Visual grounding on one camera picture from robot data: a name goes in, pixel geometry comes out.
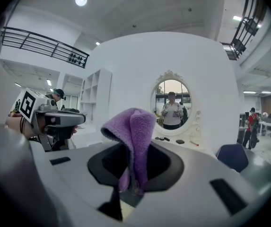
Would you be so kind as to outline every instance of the white shirt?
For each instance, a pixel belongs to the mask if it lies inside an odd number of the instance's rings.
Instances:
[[[181,123],[181,118],[179,116],[176,116],[175,111],[182,111],[182,106],[174,102],[172,105],[170,102],[166,103],[163,107],[162,111],[167,110],[167,115],[165,116],[164,124],[166,125],[177,125]]]

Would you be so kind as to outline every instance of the black cap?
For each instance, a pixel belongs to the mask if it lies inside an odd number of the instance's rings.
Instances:
[[[56,93],[57,95],[59,95],[61,99],[63,99],[65,96],[64,91],[62,89],[55,89],[53,93]]]

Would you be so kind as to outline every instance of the black railing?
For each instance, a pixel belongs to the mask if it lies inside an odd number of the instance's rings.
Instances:
[[[222,43],[230,60],[237,60],[246,50],[249,40],[252,36],[256,35],[258,29],[261,27],[266,9],[267,6],[263,0],[245,0],[242,17],[240,18],[232,42],[229,44]]]
[[[88,54],[63,42],[19,28],[5,27],[2,45],[47,55],[85,68]]]

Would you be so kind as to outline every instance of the blue chair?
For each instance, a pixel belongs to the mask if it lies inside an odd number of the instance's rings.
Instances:
[[[245,154],[245,149],[240,144],[223,145],[219,149],[216,157],[226,166],[236,170],[239,173],[249,165],[248,157]]]

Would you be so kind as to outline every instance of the towel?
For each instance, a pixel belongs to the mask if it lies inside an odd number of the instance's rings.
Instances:
[[[147,177],[147,156],[156,116],[139,108],[127,109],[105,123],[102,134],[124,144],[129,150],[128,167],[119,180],[120,192],[129,187],[131,192],[143,195]]]

